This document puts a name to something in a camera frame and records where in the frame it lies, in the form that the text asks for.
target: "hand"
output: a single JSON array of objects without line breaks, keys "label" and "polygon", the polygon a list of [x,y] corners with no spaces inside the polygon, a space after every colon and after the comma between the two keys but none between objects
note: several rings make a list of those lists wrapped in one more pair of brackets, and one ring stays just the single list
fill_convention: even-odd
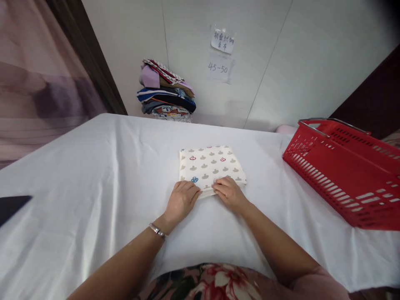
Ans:
[{"label": "hand", "polygon": [[191,212],[201,193],[200,188],[191,181],[177,182],[162,216],[175,228]]},{"label": "hand", "polygon": [[212,186],[222,202],[235,214],[240,214],[250,201],[244,196],[240,187],[229,177],[216,180]]}]

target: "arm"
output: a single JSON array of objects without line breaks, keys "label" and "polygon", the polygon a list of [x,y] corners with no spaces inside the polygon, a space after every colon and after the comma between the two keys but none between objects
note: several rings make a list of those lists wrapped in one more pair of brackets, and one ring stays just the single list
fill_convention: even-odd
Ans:
[{"label": "arm", "polygon": [[221,178],[212,187],[226,206],[243,217],[281,284],[288,286],[319,266],[290,236],[247,200],[232,178]]},{"label": "arm", "polygon": [[[153,224],[169,235],[193,209],[200,189],[194,183],[175,184],[167,209]],[[149,227],[95,271],[68,300],[127,299],[136,296],[164,240]]]}]

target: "pink curtain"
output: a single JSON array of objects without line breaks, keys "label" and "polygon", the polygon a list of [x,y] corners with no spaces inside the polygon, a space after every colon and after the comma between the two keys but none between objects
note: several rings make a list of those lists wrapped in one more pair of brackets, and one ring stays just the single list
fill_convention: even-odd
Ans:
[{"label": "pink curtain", "polygon": [[0,0],[0,169],[105,112],[45,0]]}]

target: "floral clothing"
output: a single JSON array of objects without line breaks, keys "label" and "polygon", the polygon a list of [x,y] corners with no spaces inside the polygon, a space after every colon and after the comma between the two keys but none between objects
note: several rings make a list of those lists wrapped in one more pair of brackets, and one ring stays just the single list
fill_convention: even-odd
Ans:
[{"label": "floral clothing", "polygon": [[318,267],[290,289],[251,269],[228,264],[201,264],[165,273],[135,299],[349,299],[346,289]]}]

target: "person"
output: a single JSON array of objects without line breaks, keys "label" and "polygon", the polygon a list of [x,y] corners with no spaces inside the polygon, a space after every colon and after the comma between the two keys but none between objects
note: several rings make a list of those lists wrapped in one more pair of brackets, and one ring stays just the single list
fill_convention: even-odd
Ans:
[{"label": "person", "polygon": [[232,178],[218,179],[212,187],[222,202],[244,219],[278,282],[245,267],[205,263],[163,274],[141,290],[165,235],[191,212],[201,194],[194,183],[180,181],[164,214],[68,299],[349,299],[346,289],[258,210]]}]

